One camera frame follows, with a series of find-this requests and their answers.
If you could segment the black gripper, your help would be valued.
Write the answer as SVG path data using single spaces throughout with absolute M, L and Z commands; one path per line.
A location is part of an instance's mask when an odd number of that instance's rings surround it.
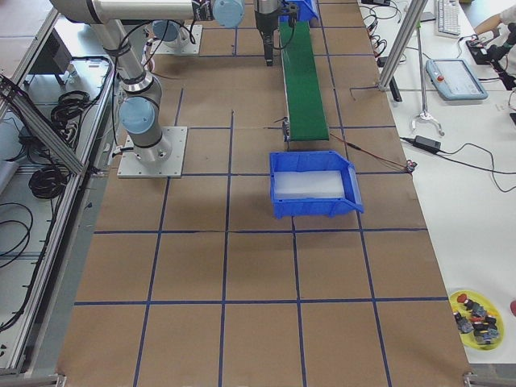
M 297 1 L 281 0 L 281 20 L 299 20 L 300 8 Z
M 268 67 L 273 66 L 273 32 L 278 28 L 281 14 L 280 0 L 254 0 L 256 28 L 264 36 L 264 59 Z

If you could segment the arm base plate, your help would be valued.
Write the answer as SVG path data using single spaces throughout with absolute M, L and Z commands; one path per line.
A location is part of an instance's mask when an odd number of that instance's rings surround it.
M 202 26 L 186 24 L 180 27 L 175 40 L 160 42 L 155 38 L 152 43 L 151 53 L 173 56 L 198 56 L 202 42 Z
M 126 148 L 119 162 L 120 178 L 180 178 L 182 175 L 187 127 L 162 127 L 160 142 L 152 148 L 139 148 L 131 135 L 127 136 Z

